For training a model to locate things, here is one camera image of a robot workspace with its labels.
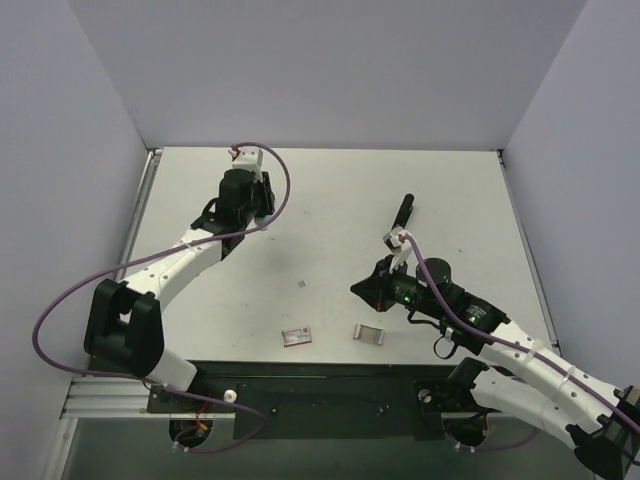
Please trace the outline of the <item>light blue white stapler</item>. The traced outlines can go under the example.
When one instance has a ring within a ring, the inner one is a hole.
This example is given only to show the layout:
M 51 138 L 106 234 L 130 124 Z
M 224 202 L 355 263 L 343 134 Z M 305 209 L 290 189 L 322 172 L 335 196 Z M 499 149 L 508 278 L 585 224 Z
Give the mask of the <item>light blue white stapler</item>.
M 268 228 L 270 221 L 271 221 L 270 216 L 255 217 L 254 218 L 255 229 L 257 231 L 265 231 Z

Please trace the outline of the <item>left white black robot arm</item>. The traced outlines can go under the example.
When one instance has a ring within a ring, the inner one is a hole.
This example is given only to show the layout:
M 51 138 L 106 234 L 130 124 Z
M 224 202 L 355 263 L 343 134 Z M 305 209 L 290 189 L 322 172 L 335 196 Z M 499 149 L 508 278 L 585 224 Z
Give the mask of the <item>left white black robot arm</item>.
M 205 270 L 224 261 L 251 224 L 274 215 L 275 196 L 267 172 L 231 169 L 218 196 L 186 230 L 169 255 L 116 282 L 106 279 L 93 293 L 84 350 L 123 373 L 171 387 L 181 410 L 200 408 L 206 397 L 197 367 L 165 345 L 162 313 Z

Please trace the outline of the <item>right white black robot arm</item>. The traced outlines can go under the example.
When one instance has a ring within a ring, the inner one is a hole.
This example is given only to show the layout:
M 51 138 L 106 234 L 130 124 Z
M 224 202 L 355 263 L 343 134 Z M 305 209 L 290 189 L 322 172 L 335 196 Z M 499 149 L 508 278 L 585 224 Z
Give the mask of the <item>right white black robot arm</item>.
M 451 280 L 449 264 L 419 260 L 415 274 L 394 255 L 351 292 L 377 312 L 395 305 L 470 352 L 449 377 L 449 402 L 510 414 L 566 445 L 602 479 L 638 465 L 639 389 L 599 380 L 562 359 L 506 313 Z

